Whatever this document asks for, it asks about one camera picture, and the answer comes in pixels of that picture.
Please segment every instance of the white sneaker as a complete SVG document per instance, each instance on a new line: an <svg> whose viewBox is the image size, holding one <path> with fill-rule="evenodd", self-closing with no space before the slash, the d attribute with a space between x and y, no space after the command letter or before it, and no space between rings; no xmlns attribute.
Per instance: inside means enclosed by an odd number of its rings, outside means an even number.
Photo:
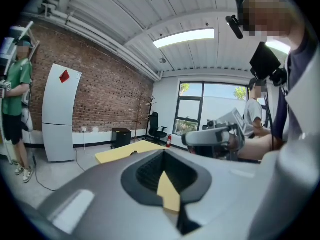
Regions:
<svg viewBox="0 0 320 240"><path fill-rule="evenodd" d="M24 174L23 174L23 182L27 183L31 180L31 176L34 173L34 170L31 169L31 167L29 169L24 169Z"/></svg>
<svg viewBox="0 0 320 240"><path fill-rule="evenodd" d="M25 168L23 168L23 167L20 165L20 163L18 163L18 165L17 165L14 173L15 173L15 175L20 175L20 174L22 174L22 172L23 172L24 170L25 170Z"/></svg>

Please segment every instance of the fire extinguisher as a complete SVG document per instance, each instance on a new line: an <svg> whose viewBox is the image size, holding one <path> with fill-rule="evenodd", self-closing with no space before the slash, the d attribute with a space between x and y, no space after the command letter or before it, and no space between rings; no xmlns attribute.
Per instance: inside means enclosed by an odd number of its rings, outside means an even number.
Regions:
<svg viewBox="0 0 320 240"><path fill-rule="evenodd" d="M171 139L172 139L172 136L171 136L171 134L168 136L168 139L166 140L166 147L167 148L170 148L170 145L171 145Z"/></svg>

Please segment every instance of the black camera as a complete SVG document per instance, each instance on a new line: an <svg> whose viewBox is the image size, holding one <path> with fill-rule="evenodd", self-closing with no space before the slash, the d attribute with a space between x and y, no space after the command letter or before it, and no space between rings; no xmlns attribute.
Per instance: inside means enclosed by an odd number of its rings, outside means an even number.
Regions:
<svg viewBox="0 0 320 240"><path fill-rule="evenodd" d="M251 73L258 80L264 81L267 77L270 77L275 87L287 82L287 71L284 68L279 68L281 66L280 61L264 42L259 43L250 65L252 66Z"/></svg>
<svg viewBox="0 0 320 240"><path fill-rule="evenodd" d="M238 39L244 38L244 35L242 34L242 31L240 29L240 24L236 18L236 15L227 16L225 17L225 20Z"/></svg>

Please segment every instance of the hand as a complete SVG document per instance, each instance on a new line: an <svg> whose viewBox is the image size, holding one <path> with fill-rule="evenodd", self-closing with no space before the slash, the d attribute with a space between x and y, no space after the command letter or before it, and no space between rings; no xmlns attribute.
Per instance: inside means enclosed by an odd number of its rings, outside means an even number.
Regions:
<svg viewBox="0 0 320 240"><path fill-rule="evenodd" d="M196 155L196 149L194 146L188 146L188 151L190 154Z"/></svg>
<svg viewBox="0 0 320 240"><path fill-rule="evenodd" d="M233 135L230 133L229 137L229 143L228 143L228 149L230 151L235 150L238 148L238 141L237 141L237 136Z"/></svg>

